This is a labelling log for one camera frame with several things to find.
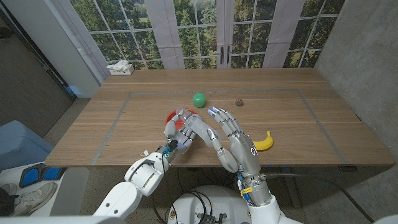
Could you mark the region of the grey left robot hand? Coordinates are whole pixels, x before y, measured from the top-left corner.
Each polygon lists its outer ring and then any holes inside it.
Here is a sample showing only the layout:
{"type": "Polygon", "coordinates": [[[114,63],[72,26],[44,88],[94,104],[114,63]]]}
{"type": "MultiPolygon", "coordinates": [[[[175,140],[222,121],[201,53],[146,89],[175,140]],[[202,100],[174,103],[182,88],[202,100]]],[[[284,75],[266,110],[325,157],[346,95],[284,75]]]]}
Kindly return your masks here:
{"type": "Polygon", "coordinates": [[[185,154],[190,149],[197,134],[185,123],[183,123],[179,129],[176,127],[178,121],[183,121],[190,115],[192,115],[192,113],[188,109],[177,108],[175,110],[175,115],[166,122],[164,129],[166,143],[171,143],[174,140],[177,142],[175,149],[168,152],[169,157],[177,157],[181,154],[185,154]]]}

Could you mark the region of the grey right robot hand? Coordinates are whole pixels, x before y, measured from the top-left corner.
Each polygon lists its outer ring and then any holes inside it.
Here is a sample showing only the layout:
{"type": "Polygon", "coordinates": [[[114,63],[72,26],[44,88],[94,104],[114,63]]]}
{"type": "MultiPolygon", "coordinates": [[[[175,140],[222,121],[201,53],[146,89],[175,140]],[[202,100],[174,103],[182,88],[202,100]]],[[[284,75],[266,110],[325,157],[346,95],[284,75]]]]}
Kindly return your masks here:
{"type": "Polygon", "coordinates": [[[214,148],[221,165],[237,175],[237,185],[241,196],[250,206],[261,207],[271,203],[272,195],[265,178],[261,176],[261,165],[257,149],[236,118],[223,108],[213,107],[209,115],[220,125],[229,141],[226,149],[220,134],[204,123],[200,116],[184,116],[183,122],[201,137],[207,146],[214,148]]]}

